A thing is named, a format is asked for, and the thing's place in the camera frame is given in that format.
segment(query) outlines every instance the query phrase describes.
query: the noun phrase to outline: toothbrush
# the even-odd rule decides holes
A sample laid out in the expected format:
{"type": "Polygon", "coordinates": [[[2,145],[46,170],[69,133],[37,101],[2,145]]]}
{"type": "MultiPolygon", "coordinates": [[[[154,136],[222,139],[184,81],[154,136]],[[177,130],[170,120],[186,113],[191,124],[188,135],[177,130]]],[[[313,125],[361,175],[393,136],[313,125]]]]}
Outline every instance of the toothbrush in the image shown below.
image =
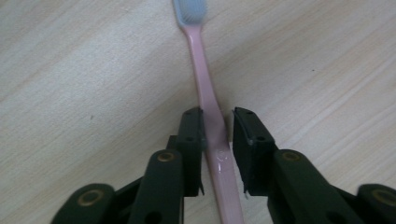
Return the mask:
{"type": "Polygon", "coordinates": [[[222,223],[242,224],[244,218],[227,140],[224,117],[219,109],[206,65],[201,29],[205,0],[174,0],[177,22],[189,40],[200,107],[204,111],[206,160],[216,192],[222,223]]]}

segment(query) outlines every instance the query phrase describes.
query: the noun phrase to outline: wood grain surface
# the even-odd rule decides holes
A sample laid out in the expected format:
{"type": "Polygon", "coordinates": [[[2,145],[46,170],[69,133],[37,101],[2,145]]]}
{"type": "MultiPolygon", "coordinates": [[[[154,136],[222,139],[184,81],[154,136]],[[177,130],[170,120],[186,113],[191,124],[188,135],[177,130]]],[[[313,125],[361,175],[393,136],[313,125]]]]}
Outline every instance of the wood grain surface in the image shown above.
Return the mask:
{"type": "MultiPolygon", "coordinates": [[[[248,108],[336,187],[396,188],[396,1],[207,6],[230,139],[248,108]]],[[[0,223],[50,223],[74,190],[137,179],[197,105],[171,0],[0,1],[0,223]]],[[[219,223],[208,177],[204,162],[185,223],[219,223]]],[[[272,223],[265,198],[240,197],[247,224],[272,223]]]]}

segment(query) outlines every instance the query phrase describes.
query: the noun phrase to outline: toothbrush head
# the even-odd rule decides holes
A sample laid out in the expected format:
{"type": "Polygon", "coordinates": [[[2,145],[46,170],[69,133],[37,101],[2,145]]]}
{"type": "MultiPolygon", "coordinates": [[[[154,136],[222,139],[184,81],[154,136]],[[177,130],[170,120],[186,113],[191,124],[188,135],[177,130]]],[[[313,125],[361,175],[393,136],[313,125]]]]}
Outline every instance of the toothbrush head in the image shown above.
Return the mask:
{"type": "Polygon", "coordinates": [[[174,0],[174,7],[180,26],[200,24],[206,14],[205,0],[174,0]]]}

